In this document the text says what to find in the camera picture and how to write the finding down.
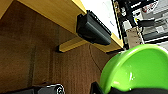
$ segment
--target wooden desk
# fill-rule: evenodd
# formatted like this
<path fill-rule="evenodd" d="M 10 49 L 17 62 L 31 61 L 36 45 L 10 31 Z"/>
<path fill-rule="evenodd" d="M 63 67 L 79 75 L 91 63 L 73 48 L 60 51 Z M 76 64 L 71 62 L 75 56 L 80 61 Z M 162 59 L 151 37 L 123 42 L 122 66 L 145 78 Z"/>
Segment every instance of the wooden desk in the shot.
<path fill-rule="evenodd" d="M 0 0 L 0 18 L 5 13 L 13 0 Z M 59 24 L 68 31 L 76 34 L 77 15 L 86 14 L 80 0 L 17 0 L 29 8 L 37 11 L 51 21 Z M 87 41 L 76 37 L 70 41 L 61 44 L 59 50 L 66 52 L 75 47 L 88 43 Z M 111 36 L 111 44 L 107 46 L 93 44 L 103 52 L 110 52 L 123 47 L 122 39 L 118 39 L 114 34 Z"/>

